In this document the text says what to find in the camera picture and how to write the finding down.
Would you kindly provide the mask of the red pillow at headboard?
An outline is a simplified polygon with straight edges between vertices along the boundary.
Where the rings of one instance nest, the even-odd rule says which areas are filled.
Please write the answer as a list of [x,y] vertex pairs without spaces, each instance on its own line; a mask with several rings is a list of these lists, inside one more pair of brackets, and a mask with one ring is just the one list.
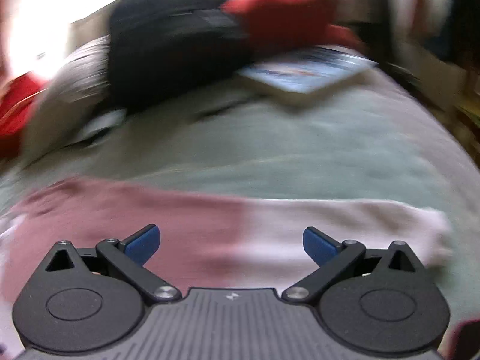
[[30,120],[36,100],[45,90],[47,82],[32,72],[12,80],[1,99],[1,160],[20,154],[24,130]]

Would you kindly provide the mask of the grey pillow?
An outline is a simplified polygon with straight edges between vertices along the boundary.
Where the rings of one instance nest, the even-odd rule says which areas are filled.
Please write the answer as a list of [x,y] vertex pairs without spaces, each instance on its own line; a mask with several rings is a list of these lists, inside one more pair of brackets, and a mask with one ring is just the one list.
[[88,146],[121,125],[125,111],[108,110],[109,36],[90,41],[68,56],[41,93],[22,138],[20,163],[75,145]]

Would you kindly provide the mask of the green plaid bed blanket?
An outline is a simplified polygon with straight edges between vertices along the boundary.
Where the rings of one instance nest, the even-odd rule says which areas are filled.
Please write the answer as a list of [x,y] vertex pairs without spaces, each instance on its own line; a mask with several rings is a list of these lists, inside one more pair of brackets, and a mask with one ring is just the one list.
[[397,200],[444,211],[455,257],[438,274],[454,321],[479,314],[479,170],[383,72],[295,110],[230,82],[128,118],[90,149],[1,174],[1,208],[70,176],[272,199]]

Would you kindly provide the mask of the red quilt behind backpack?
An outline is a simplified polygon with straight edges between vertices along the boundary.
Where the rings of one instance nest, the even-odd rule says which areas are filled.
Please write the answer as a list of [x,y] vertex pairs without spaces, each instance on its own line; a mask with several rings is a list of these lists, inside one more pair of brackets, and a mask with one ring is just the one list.
[[334,45],[362,51],[347,27],[335,24],[338,0],[227,0],[221,10],[233,16],[259,53]]

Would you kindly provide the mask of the pink and white sweater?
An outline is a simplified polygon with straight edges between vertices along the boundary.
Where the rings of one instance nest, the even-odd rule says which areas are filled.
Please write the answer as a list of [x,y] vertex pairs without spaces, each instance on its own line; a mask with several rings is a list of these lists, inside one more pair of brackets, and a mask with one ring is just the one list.
[[427,267],[442,267],[452,256],[452,226],[429,203],[258,199],[70,178],[30,193],[1,218],[1,357],[13,359],[23,349],[11,307],[55,242],[90,248],[149,224],[160,229],[161,245],[146,266],[181,290],[283,290],[315,269],[302,246],[308,227],[371,249],[407,242]]

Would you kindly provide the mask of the red phone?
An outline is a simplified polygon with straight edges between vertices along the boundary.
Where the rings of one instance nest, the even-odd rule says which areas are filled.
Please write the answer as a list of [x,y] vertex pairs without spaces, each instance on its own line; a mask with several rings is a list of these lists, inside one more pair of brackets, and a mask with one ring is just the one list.
[[479,360],[480,320],[470,319],[460,323],[451,334],[448,360]]

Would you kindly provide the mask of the paperback book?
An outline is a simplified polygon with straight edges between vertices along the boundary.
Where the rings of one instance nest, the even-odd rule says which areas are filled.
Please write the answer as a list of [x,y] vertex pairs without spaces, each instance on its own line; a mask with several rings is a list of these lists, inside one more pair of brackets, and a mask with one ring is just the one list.
[[237,72],[260,94],[291,107],[308,107],[356,83],[377,63],[340,46],[315,46],[275,55]]

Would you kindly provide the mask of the black backpack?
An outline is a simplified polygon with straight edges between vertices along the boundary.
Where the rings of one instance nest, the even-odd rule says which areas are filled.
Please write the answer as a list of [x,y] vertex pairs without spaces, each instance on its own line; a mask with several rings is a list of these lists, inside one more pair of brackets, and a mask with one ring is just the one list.
[[120,0],[108,21],[109,99],[134,115],[231,77],[252,60],[225,0]]

